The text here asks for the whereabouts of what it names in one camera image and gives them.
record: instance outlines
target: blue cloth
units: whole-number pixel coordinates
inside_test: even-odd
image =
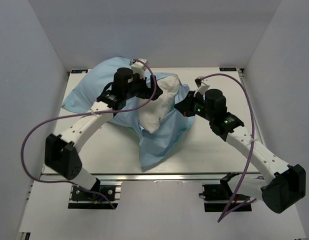
[[[130,60],[123,57],[114,57],[103,61],[94,69],[89,71],[81,82],[71,91],[64,100],[62,107],[65,110],[74,113],[87,112],[97,97],[101,94],[106,84],[114,79],[114,74],[118,68],[131,68]],[[150,73],[145,73],[150,81]],[[157,81],[172,73],[154,73]],[[189,92],[187,84],[179,86],[179,92],[175,97],[174,103],[182,101]],[[124,109],[132,109],[138,106],[138,99],[133,97],[126,101]],[[169,112],[160,123],[160,127],[154,133],[149,133],[141,129],[138,123],[138,112],[120,112],[111,121],[111,123],[133,128],[140,138],[140,163],[142,168],[150,167],[163,159],[179,141],[182,133],[189,129],[194,117],[183,117],[180,112],[173,109]]]

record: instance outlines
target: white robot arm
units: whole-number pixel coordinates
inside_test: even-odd
[[[185,117],[198,115],[208,120],[211,130],[246,158],[254,141],[250,162],[264,179],[246,175],[237,194],[262,200],[275,213],[283,212],[302,199],[306,194],[306,171],[299,164],[291,166],[261,142],[252,139],[244,123],[227,111],[226,98],[220,90],[208,90],[208,85],[201,85],[200,81],[196,83],[198,90],[190,91],[174,107]],[[228,196],[233,194],[240,178],[241,174],[232,172],[220,180]]]
[[[83,168],[78,153],[86,141],[115,113],[123,109],[126,101],[133,97],[149,99],[154,92],[154,81],[151,77],[150,87],[147,86],[145,68],[139,62],[131,62],[131,69],[118,68],[113,82],[107,84],[101,95],[96,99],[88,113],[81,117],[70,128],[59,135],[50,134],[45,142],[44,163],[67,180],[93,192],[99,192],[100,181]],[[162,90],[157,86],[152,100],[156,100]]]

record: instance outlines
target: wrinkled fabric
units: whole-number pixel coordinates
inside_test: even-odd
[[[114,57],[103,61],[90,70],[81,82],[71,91],[64,100],[62,108],[74,113],[87,112],[97,97],[101,94],[106,84],[113,82],[114,74],[118,68],[131,68],[130,59]],[[155,72],[157,81],[172,75],[173,73]],[[147,81],[150,81],[150,73],[146,72]],[[189,92],[187,84],[181,84],[174,98],[174,103],[182,101]],[[138,98],[133,97],[126,101],[124,109],[132,109],[138,106]],[[163,119],[154,133],[143,129],[139,124],[138,112],[120,112],[111,121],[124,127],[133,128],[140,138],[140,163],[142,168],[150,167],[163,159],[179,141],[182,133],[189,129],[194,117],[183,117],[176,109],[170,111]]]
[[[162,90],[162,94],[156,100],[148,102],[137,110],[139,124],[151,134],[158,130],[162,119],[175,105],[180,81],[177,75],[170,75],[158,81],[157,84]],[[140,106],[146,101],[146,99],[138,98],[138,105]]]

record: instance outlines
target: white platform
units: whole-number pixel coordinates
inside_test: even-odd
[[[68,209],[70,184],[33,185],[21,223],[30,240],[294,240],[304,238],[296,207],[276,214],[205,212],[199,182],[125,181],[116,210]]]
[[[196,89],[196,77],[219,72],[218,68],[153,70],[176,73],[182,83],[193,90]],[[228,73],[239,80],[237,72]],[[65,96],[83,75],[70,75]],[[209,84],[211,88],[223,91],[229,111],[250,129],[249,109],[240,87],[225,77],[211,78]],[[60,115],[66,114],[70,112],[61,109]],[[75,121],[58,121],[55,133]],[[282,214],[276,214],[262,201],[257,201],[252,212],[232,213],[221,223],[217,223],[220,213],[204,211],[204,202],[198,197],[202,182],[206,182],[202,180],[224,176],[216,173],[241,172],[246,159],[215,136],[209,123],[200,117],[195,118],[192,128],[183,134],[166,160],[147,171],[140,167],[138,137],[127,128],[114,124],[105,124],[99,129],[82,148],[80,158],[91,173],[106,174],[98,178],[122,182],[117,209],[68,209],[70,184],[35,182],[20,226],[20,232],[31,233],[30,240],[293,240],[305,237],[294,205]],[[48,167],[44,173],[41,178],[61,178],[49,175],[53,171]]]
[[[175,73],[183,84],[196,90],[195,78],[220,73],[217,67],[200,68],[153,68],[154,72]],[[227,74],[240,80],[235,71]],[[84,77],[84,73],[70,74],[65,98]],[[239,117],[251,129],[251,120],[246,98],[240,86],[233,80],[215,76],[208,79],[211,88],[220,89],[227,99],[228,110]],[[61,109],[60,115],[70,112]],[[57,122],[55,134],[69,128],[78,118]],[[139,162],[139,138],[126,127],[106,123],[83,146],[80,158],[83,166],[95,174],[142,174],[142,173],[227,173],[241,172],[246,159],[210,129],[209,122],[195,116],[191,129],[183,133],[179,143],[168,156],[151,169],[142,169]],[[249,171],[256,172],[251,166]],[[54,173],[46,167],[45,174]]]

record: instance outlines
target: white backdrop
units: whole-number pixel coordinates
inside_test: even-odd
[[[29,0],[61,62],[244,68],[280,0]]]
[[[306,170],[296,206],[309,239],[309,0],[281,2],[245,73],[267,147]]]
[[[0,0],[0,240],[14,240],[31,180],[20,161],[27,132],[59,113],[67,73],[27,0]],[[33,134],[26,163],[37,177],[45,138]]]

